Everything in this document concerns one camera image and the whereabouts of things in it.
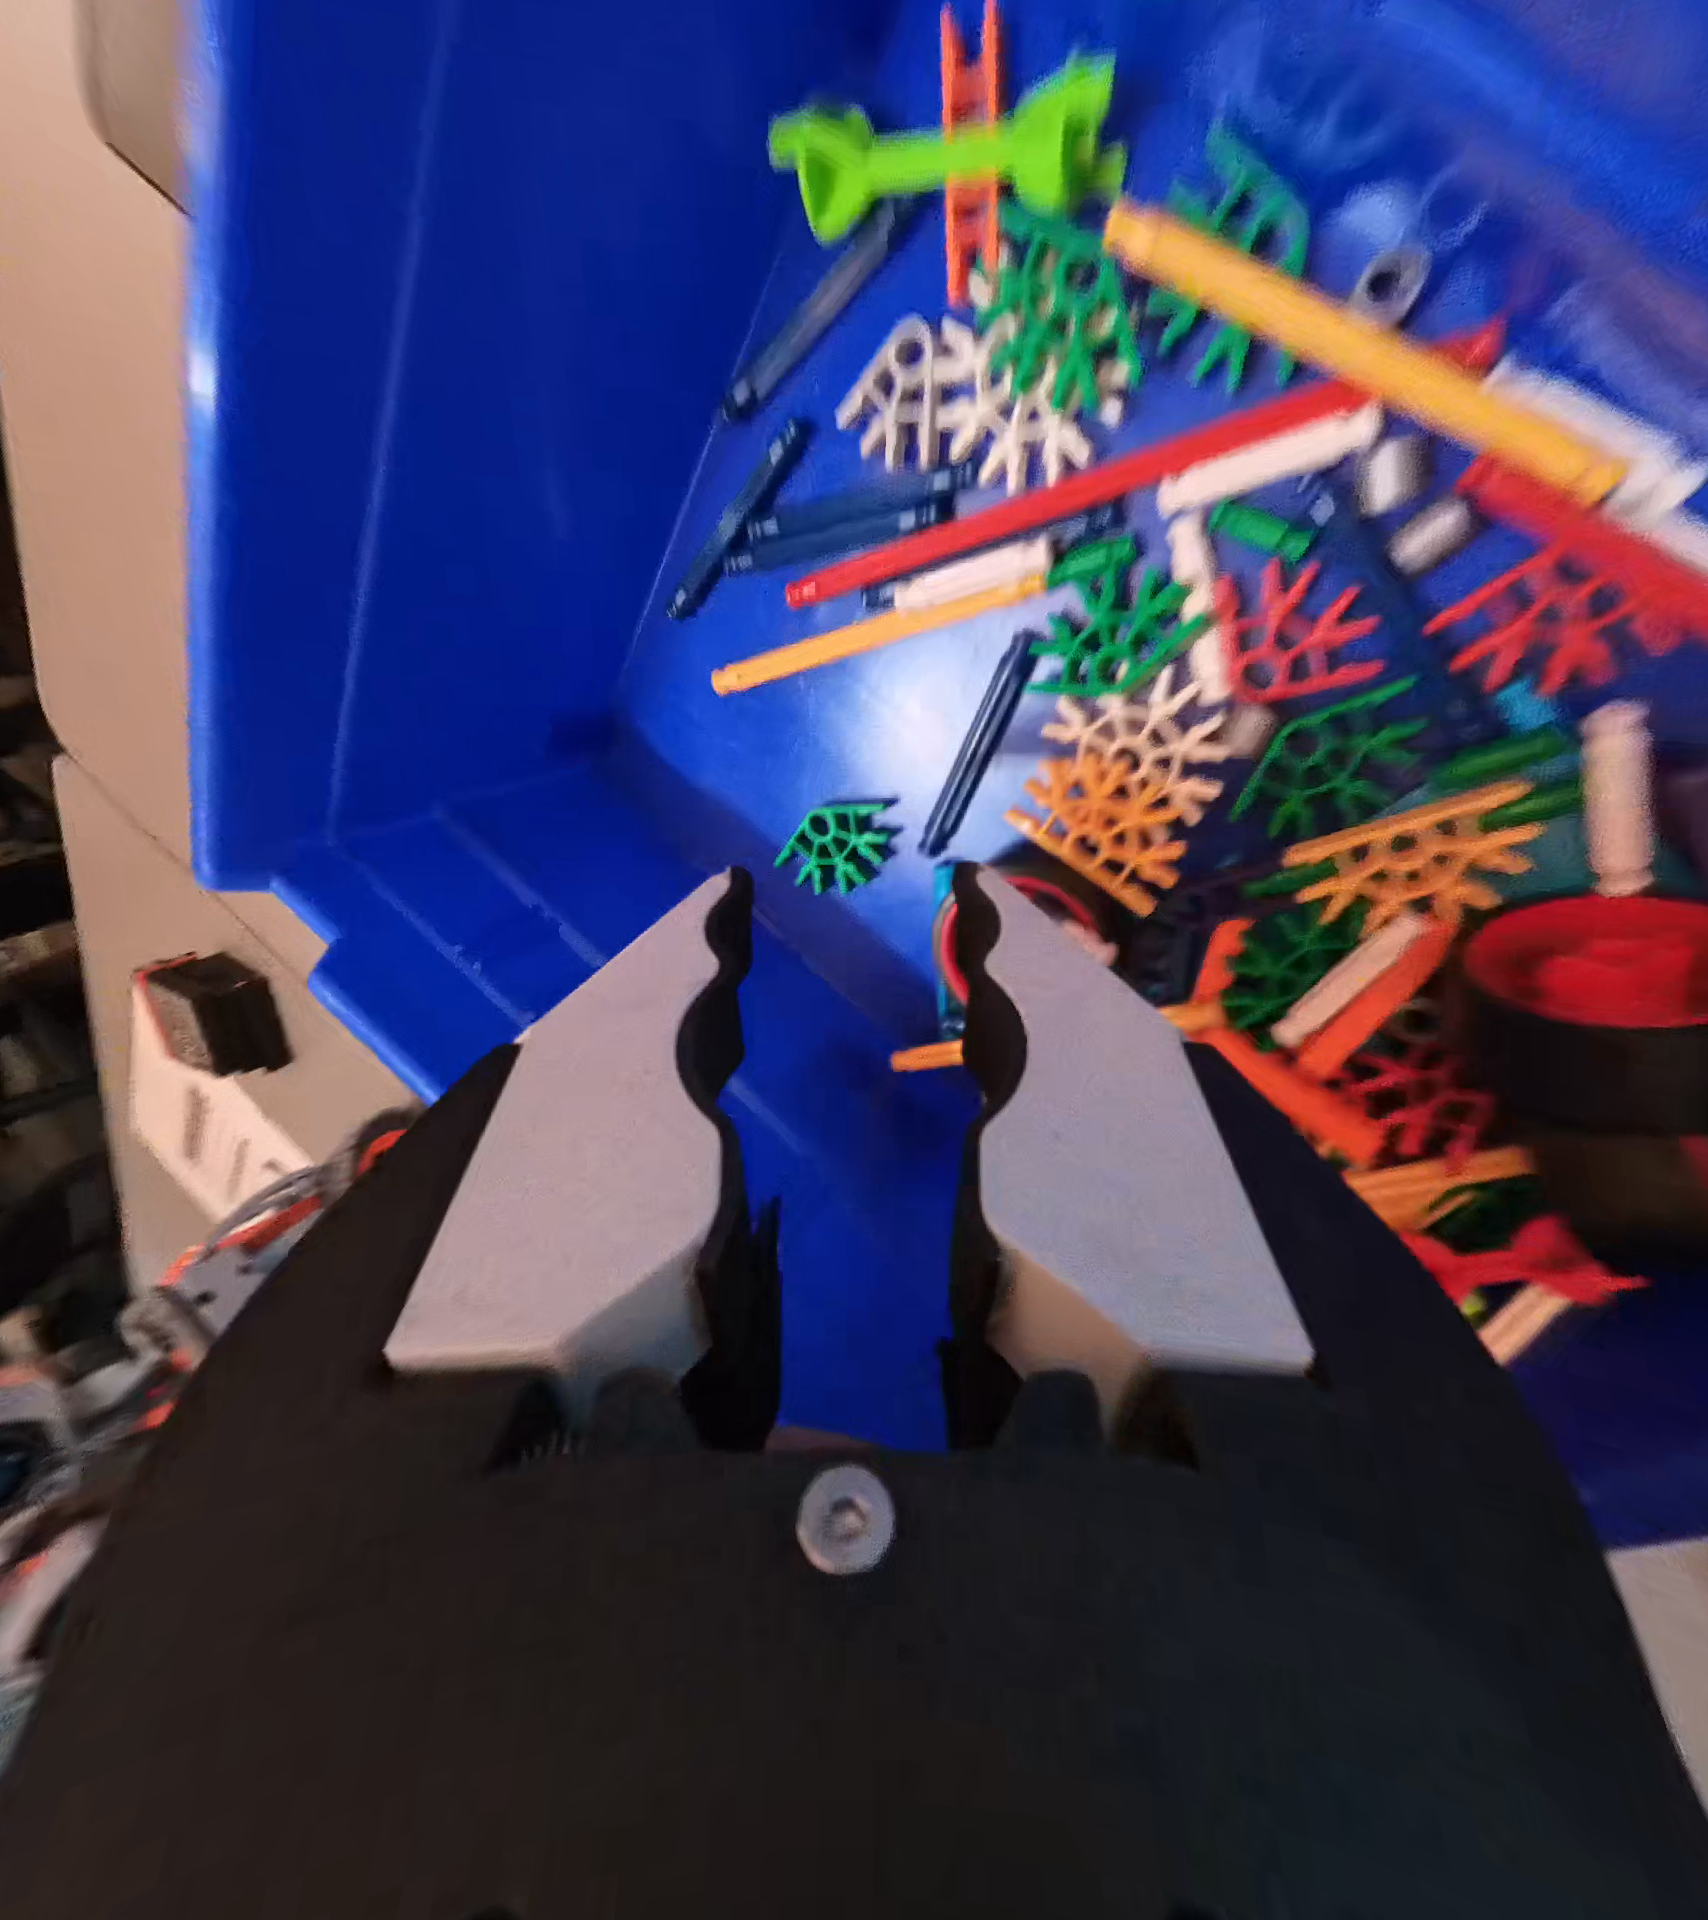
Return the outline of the black toy wheel red hub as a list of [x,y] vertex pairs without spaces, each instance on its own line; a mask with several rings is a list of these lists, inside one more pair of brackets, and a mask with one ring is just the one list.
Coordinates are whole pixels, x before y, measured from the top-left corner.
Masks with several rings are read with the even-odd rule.
[[1514,1119],[1708,1134],[1708,898],[1523,898],[1464,935],[1452,1033]]

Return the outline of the blue plastic bin white tag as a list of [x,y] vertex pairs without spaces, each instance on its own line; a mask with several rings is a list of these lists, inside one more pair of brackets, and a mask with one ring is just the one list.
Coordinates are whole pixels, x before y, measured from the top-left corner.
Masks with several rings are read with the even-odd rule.
[[[1112,52],[1130,182],[1212,184],[1194,70],[1283,4],[1006,4],[1011,75]],[[1466,4],[1480,38],[1632,129],[1708,201],[1708,4]],[[939,210],[744,423],[725,389],[827,268],[770,119],[939,118],[939,4],[205,4],[190,293],[193,860],[324,940],[312,987],[426,1099],[701,877],[755,875],[726,1089],[784,1205],[781,1413],[929,1450],[965,1070],[939,1025],[935,864],[1027,851],[1029,698],[953,849],[917,834],[1021,630],[988,612],[742,695],[711,672],[833,626],[801,566],[668,601],[788,419],[772,501],[867,488],[833,414],[935,315]],[[1688,278],[1708,300],[1706,275]],[[772,860],[820,801],[893,800],[843,898]]]

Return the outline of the lime green connector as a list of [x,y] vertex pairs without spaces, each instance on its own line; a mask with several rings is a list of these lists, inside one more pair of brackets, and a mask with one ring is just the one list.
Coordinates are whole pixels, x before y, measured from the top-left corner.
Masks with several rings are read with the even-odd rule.
[[876,132],[863,108],[793,108],[770,121],[769,158],[793,176],[814,237],[852,234],[878,201],[958,182],[1000,182],[1030,211],[1060,216],[1122,192],[1125,143],[1105,135],[1117,60],[1075,56],[1035,83],[1012,116],[958,132]]

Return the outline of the black battery box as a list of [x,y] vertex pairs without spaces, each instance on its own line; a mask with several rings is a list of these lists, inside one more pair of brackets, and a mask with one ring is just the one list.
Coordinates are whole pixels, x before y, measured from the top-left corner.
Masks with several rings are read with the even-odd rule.
[[132,987],[173,1065],[228,1078],[293,1063],[270,979],[232,952],[157,962]]

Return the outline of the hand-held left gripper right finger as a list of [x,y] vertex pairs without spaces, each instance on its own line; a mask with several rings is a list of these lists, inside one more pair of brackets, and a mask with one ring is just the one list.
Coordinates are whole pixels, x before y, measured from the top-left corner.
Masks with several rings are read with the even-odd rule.
[[953,905],[983,1107],[951,1257],[947,1442],[989,1444],[1033,1375],[1079,1375],[1110,1439],[1181,1373],[1310,1378],[1183,1033],[1000,872],[965,864]]

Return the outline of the pile of colourful construction pieces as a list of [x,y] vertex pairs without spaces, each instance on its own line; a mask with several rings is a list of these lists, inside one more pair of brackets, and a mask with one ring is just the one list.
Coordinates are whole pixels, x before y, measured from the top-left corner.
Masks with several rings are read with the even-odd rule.
[[[1181,911],[1210,945],[1179,1013],[1269,1093],[1521,1353],[1556,1313],[1684,1254],[1654,1201],[1708,1208],[1708,1134],[1510,1118],[1457,1042],[1408,1028],[1513,905],[1547,826],[1587,811],[1589,891],[1708,888],[1708,800],[1643,708],[1558,709],[1708,650],[1708,201],[1648,141],[1480,38],[1466,4],[1311,4],[1209,48],[1212,184],[1189,226],[1394,330],[1631,465],[1598,506],[1475,453],[1105,250],[1117,199],[1023,208],[970,318],[910,313],[837,409],[913,491],[819,498],[769,532],[749,491],[714,569],[810,566],[793,609],[867,615],[714,670],[784,684],[970,615],[1076,593],[1014,634],[922,826],[953,849],[1014,709],[1054,702],[1006,823],[1117,903],[1120,956]],[[835,325],[922,195],[878,201],[731,389],[742,419]]]

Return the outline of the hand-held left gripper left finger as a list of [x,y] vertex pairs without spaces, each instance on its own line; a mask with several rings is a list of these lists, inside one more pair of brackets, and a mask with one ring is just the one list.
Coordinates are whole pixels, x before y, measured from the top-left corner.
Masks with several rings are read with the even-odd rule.
[[751,934],[751,875],[725,868],[521,1033],[388,1333],[396,1373],[545,1375],[574,1419],[651,1373],[709,1447],[765,1444],[777,1224],[722,1108]]

